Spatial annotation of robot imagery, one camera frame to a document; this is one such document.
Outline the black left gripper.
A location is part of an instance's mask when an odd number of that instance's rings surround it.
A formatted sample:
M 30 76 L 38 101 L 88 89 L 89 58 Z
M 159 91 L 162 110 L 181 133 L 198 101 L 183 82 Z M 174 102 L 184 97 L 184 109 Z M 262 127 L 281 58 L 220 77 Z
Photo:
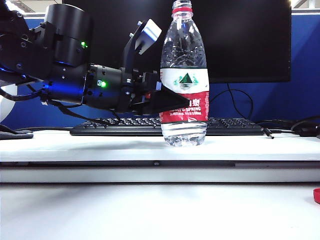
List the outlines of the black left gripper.
M 121 69 L 120 112 L 134 115 L 153 115 L 188 107 L 190 100 L 175 93 L 160 82 L 156 71 L 131 73 Z

